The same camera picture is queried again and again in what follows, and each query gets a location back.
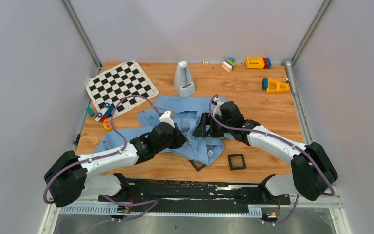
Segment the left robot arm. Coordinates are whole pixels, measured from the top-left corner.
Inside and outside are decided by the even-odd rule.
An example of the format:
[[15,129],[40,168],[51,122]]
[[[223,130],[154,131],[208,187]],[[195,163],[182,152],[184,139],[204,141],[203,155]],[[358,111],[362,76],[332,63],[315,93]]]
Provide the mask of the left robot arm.
[[161,122],[153,129],[122,146],[87,155],[65,151],[44,175],[46,187],[43,200],[47,204],[64,207],[92,192],[91,179],[113,169],[149,161],[164,149],[178,149],[187,138],[177,124]]

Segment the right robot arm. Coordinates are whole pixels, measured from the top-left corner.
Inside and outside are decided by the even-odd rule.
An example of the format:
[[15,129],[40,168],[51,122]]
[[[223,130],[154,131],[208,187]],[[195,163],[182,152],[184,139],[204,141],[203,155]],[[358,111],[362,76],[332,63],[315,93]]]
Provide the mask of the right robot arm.
[[234,102],[217,99],[210,103],[209,112],[202,113],[193,136],[219,138],[225,134],[231,134],[247,146],[262,149],[291,167],[291,173],[271,174],[261,182],[258,192],[262,202],[272,203],[284,194],[299,194],[310,201],[335,194],[332,184],[338,174],[319,143],[289,140],[254,120],[245,119]]

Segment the light blue shirt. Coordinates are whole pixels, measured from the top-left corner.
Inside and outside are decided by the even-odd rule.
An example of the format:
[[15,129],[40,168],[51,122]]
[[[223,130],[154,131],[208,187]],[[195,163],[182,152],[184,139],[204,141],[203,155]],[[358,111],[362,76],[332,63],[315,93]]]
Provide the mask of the light blue shirt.
[[[200,138],[194,137],[192,133],[197,128],[201,114],[209,111],[211,97],[179,97],[159,95],[154,106],[162,113],[166,110],[173,110],[173,120],[177,123],[180,131],[186,133],[191,144],[184,144],[178,149],[164,149],[161,153],[172,152],[188,160],[198,161],[206,166],[211,165],[223,153],[225,146],[222,143],[223,138],[233,140],[231,134],[225,134],[219,138]],[[159,116],[154,109],[143,110],[138,115],[138,120],[142,127],[118,129],[120,133],[131,140],[141,136],[143,133],[150,132],[154,126],[159,123]],[[93,151],[94,153],[110,150],[123,145],[124,141],[116,132],[107,132],[101,143]]]

